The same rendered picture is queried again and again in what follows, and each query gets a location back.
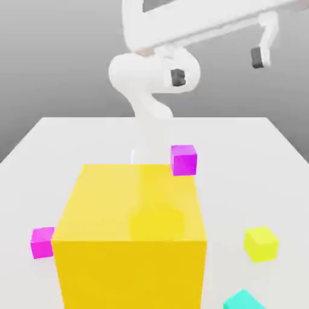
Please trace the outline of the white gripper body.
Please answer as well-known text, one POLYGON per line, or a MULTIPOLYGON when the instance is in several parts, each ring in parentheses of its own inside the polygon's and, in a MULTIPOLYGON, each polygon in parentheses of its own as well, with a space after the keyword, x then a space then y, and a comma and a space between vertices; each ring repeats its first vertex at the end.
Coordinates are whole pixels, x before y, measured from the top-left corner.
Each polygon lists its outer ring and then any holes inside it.
POLYGON ((172 0, 146 12, 144 0, 129 0, 129 50, 186 46, 255 25, 259 15, 308 8, 309 0, 172 0))

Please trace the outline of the small magenta cube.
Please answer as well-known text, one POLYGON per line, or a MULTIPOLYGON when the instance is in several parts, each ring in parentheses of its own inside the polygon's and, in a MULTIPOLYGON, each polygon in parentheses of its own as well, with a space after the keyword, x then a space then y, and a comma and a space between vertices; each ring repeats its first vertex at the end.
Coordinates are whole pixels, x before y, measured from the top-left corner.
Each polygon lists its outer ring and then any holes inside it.
POLYGON ((53 247, 51 244, 53 233, 54 227, 33 229, 30 244, 34 259, 53 256, 53 247))
POLYGON ((193 145, 171 146, 171 170, 174 176, 194 176, 197 171, 197 151, 193 145))

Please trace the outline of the small lime yellow cube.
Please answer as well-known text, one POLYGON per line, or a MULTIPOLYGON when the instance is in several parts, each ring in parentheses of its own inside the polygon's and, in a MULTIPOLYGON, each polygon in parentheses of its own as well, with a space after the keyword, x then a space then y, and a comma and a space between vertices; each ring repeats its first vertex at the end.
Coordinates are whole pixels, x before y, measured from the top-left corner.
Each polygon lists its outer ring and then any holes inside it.
POLYGON ((274 260, 279 240, 267 226, 246 229, 244 249, 255 263, 274 260))

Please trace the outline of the small turquoise cube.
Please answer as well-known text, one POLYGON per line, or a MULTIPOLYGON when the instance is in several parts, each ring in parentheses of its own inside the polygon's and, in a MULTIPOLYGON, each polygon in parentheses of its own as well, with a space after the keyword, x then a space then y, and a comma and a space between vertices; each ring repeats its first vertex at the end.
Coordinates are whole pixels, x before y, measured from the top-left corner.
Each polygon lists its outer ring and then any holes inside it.
POLYGON ((224 301, 223 309, 266 309, 247 290, 243 289, 224 301))

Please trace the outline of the large yellow box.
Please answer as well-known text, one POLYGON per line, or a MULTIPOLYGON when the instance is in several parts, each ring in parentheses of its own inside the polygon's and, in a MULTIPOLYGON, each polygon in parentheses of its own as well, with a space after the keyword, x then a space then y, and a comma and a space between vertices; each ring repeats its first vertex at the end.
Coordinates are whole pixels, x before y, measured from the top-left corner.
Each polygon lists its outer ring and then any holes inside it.
POLYGON ((84 165, 52 246, 64 309, 201 309, 199 199, 169 165, 84 165))

